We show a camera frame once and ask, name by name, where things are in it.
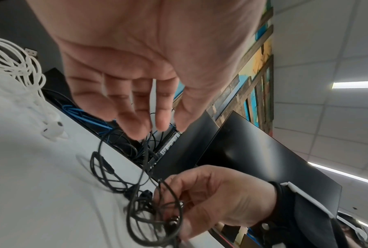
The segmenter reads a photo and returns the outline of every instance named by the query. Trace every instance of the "white cable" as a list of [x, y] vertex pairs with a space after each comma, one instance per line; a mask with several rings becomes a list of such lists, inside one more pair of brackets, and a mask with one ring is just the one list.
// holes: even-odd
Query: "white cable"
[[47, 104], [42, 94], [46, 78], [34, 57], [29, 56], [20, 46], [0, 39], [0, 75], [7, 79], [0, 80], [0, 96], [36, 112], [39, 119], [42, 118], [44, 127], [41, 132], [45, 137], [54, 139], [63, 134], [60, 116]]

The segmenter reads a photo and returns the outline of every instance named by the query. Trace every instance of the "fingernail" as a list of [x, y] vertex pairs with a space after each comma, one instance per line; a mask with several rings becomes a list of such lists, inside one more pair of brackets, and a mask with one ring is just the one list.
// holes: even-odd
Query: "fingernail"
[[187, 241], [192, 234], [192, 226], [188, 219], [183, 220], [183, 226], [180, 231], [180, 238], [183, 241]]

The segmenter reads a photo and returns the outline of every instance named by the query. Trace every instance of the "wall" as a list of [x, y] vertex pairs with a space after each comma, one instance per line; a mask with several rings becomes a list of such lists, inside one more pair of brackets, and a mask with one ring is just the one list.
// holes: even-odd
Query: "wall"
[[63, 72], [58, 47], [24, 0], [0, 2], [0, 38], [37, 50], [42, 71]]

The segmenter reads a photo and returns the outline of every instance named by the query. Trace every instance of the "desk surface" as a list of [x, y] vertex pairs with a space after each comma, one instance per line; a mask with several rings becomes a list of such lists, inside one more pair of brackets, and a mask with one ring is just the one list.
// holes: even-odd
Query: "desk surface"
[[[140, 247], [125, 227], [128, 201], [88, 171], [98, 138], [60, 115], [69, 139], [52, 142], [0, 98], [0, 248]], [[107, 145], [102, 154], [124, 180], [137, 182], [136, 165]], [[187, 246], [222, 247], [209, 233]]]

